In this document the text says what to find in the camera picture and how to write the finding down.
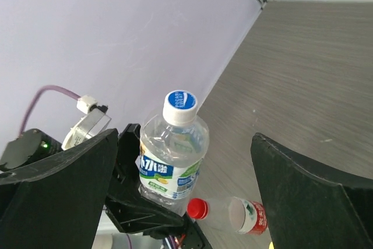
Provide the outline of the clear Pocari water bottle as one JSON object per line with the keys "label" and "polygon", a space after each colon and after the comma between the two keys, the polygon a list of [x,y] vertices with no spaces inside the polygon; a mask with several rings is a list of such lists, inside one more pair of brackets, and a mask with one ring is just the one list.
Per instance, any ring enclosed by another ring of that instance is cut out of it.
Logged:
{"label": "clear Pocari water bottle", "polygon": [[209,146],[208,125],[197,116],[187,127],[168,124],[163,108],[140,128],[139,192],[183,216]]}

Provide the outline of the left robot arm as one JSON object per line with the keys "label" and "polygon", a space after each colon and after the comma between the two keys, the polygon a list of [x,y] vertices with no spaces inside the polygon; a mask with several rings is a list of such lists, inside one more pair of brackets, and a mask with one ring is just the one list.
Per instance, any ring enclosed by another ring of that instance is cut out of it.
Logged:
{"label": "left robot arm", "polygon": [[210,248],[188,216],[178,216],[138,193],[140,125],[108,129],[81,145],[30,129],[7,144],[1,157],[2,248],[111,248],[99,234],[106,214],[120,232],[119,248],[152,237],[167,248]]}

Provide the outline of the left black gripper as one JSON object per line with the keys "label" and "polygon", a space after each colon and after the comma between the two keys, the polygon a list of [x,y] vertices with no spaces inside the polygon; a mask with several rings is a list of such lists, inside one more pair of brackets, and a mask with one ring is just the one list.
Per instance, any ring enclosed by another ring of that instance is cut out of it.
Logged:
{"label": "left black gripper", "polygon": [[212,249],[197,222],[155,204],[139,192],[140,125],[128,124],[118,137],[118,152],[105,199],[105,212],[121,233],[143,232],[166,248]]}

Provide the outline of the white blue bottle cap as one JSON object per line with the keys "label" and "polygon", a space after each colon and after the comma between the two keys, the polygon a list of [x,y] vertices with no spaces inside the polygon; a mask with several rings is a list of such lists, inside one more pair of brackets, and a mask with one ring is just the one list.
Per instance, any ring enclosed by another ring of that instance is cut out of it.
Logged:
{"label": "white blue bottle cap", "polygon": [[164,99],[162,116],[172,126],[187,127],[194,122],[197,111],[198,101],[192,93],[174,90]]}

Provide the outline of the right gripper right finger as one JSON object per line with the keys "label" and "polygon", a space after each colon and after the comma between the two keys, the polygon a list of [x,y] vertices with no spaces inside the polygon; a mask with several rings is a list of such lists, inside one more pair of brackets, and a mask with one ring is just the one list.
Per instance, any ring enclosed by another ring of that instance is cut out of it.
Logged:
{"label": "right gripper right finger", "polygon": [[256,133],[251,158],[274,248],[372,248],[372,180]]}

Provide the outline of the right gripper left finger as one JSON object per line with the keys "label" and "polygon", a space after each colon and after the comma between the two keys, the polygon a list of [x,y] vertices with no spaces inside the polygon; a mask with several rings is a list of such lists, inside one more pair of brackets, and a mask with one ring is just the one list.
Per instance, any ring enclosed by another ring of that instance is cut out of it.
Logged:
{"label": "right gripper left finger", "polygon": [[91,248],[117,150],[108,129],[1,176],[1,248]]}

